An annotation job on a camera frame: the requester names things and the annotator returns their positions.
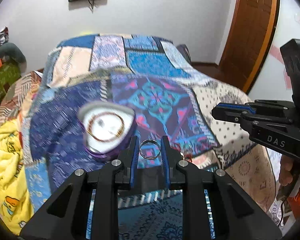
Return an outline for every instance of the silver ring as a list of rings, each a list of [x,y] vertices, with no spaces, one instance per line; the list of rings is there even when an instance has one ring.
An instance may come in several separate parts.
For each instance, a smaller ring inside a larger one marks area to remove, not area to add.
[[[154,157],[147,157],[147,156],[144,156],[144,155],[142,154],[142,152],[141,152],[141,147],[142,147],[143,145],[145,145],[146,143],[152,143],[152,144],[154,144],[154,145],[157,145],[157,147],[159,148],[159,152],[158,152],[158,154],[157,154],[156,156],[154,156]],[[146,160],[154,160],[154,159],[158,158],[159,155],[160,155],[160,153],[161,153],[161,147],[160,147],[160,144],[157,143],[155,140],[145,140],[145,141],[143,141],[143,142],[140,144],[140,147],[139,147],[139,153],[140,153],[140,155],[141,155],[143,158],[145,158]]]

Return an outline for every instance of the metal screw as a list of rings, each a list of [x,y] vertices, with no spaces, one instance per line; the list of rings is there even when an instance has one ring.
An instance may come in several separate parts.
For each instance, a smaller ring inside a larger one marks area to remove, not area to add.
[[[120,160],[113,160],[113,161],[111,162],[111,164],[112,164],[113,166],[119,166],[119,165],[121,164],[121,161],[120,161]]]
[[[179,165],[180,165],[181,167],[186,167],[186,166],[188,165],[188,162],[185,161],[185,160],[181,160],[181,161],[179,161],[178,163],[179,163]]]
[[[218,176],[220,176],[220,177],[223,177],[223,176],[226,174],[226,172],[225,172],[224,170],[222,170],[222,169],[218,169],[218,170],[216,171],[216,174],[217,174]]]
[[[77,169],[77,170],[75,170],[74,174],[77,175],[77,176],[81,176],[82,174],[84,174],[84,170],[83,169]]]

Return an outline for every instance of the bed sheet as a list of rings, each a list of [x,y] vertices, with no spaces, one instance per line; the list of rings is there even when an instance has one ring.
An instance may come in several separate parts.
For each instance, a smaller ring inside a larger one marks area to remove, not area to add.
[[[145,105],[145,99],[151,103]],[[87,35],[63,41],[49,54],[38,95],[23,122],[26,178],[35,211],[75,169],[90,171],[104,165],[85,152],[75,118],[77,109],[92,100],[132,107],[141,140],[160,140],[167,134],[183,151],[193,149],[192,161],[200,168],[209,163],[212,152],[265,212],[273,203],[275,179],[266,149],[252,143],[239,125],[211,116],[219,102],[249,102],[242,91],[192,68],[167,39]],[[160,164],[160,158],[148,161],[140,156],[138,168]],[[145,204],[158,207],[165,194],[160,198],[160,192],[151,193]],[[132,209],[134,200],[135,196],[119,198]],[[177,220],[172,216],[156,236],[177,232]],[[121,237],[131,226],[124,221],[119,225]]]

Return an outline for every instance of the blue gripper pad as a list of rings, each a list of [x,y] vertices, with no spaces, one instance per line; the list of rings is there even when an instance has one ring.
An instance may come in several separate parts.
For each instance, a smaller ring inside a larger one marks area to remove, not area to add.
[[[134,186],[134,176],[137,172],[137,168],[138,168],[138,159],[139,159],[139,138],[137,137],[136,139],[136,145],[134,147],[133,150],[133,157],[132,157],[132,162],[131,162],[131,177],[130,177],[130,186],[131,188],[133,188]]]
[[[169,162],[168,162],[168,159],[167,159],[167,149],[164,145],[163,137],[161,138],[161,141],[160,141],[160,149],[161,149],[161,159],[162,159],[163,173],[164,173],[164,176],[166,178],[166,186],[167,186],[167,188],[169,188],[170,187]]]
[[[223,103],[219,103],[218,106],[228,107],[240,111],[247,111],[250,114],[256,114],[256,111],[254,111],[250,106],[243,106],[243,105],[236,105],[236,104],[223,104]]]

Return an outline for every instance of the patchwork quilt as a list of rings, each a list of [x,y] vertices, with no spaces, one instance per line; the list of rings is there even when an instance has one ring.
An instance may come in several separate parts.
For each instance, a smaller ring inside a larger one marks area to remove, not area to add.
[[[94,100],[133,108],[140,141],[160,142],[167,135],[172,146],[191,153],[198,167],[221,166],[264,211],[271,206],[275,180],[265,148],[252,143],[239,125],[211,116],[219,102],[249,102],[242,91],[192,68],[170,40],[96,34],[63,41],[50,52],[41,86],[24,118],[24,163],[35,211],[74,170],[104,165],[85,151],[76,118],[78,108]],[[139,156],[138,169],[161,164],[161,157]],[[119,198],[121,239],[181,239],[181,194],[157,190]],[[209,196],[202,201],[209,204]],[[213,214],[209,215],[213,238]],[[134,219],[121,219],[129,216]],[[157,219],[156,227],[146,226]]]

